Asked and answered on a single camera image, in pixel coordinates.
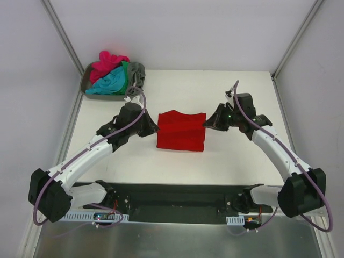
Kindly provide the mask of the red t shirt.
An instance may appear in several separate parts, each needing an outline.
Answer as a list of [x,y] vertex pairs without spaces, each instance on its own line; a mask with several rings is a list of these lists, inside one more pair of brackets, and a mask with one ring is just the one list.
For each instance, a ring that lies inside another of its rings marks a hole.
[[176,110],[158,116],[156,147],[174,151],[203,152],[206,113],[185,114]]

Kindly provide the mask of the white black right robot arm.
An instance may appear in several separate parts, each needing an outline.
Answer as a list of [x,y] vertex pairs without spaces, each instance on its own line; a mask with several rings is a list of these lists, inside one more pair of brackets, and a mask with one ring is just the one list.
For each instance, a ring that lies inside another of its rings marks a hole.
[[283,186],[254,184],[243,189],[233,201],[235,210],[254,212],[261,205],[279,207],[289,218],[326,206],[326,174],[313,169],[301,160],[280,139],[272,122],[265,115],[256,114],[249,93],[234,95],[226,92],[226,103],[220,103],[204,127],[226,132],[230,127],[239,131],[256,144],[276,167]]

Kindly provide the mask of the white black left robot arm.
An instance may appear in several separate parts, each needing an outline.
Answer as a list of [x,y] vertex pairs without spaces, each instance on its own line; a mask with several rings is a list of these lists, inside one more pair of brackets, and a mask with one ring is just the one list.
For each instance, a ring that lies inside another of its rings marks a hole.
[[34,213],[42,213],[53,223],[71,208],[95,204],[101,209],[112,208],[115,193],[110,184],[103,180],[79,187],[74,184],[96,163],[127,144],[131,136],[143,138],[158,130],[145,107],[126,103],[79,153],[47,171],[39,168],[32,173],[28,201],[34,206]]

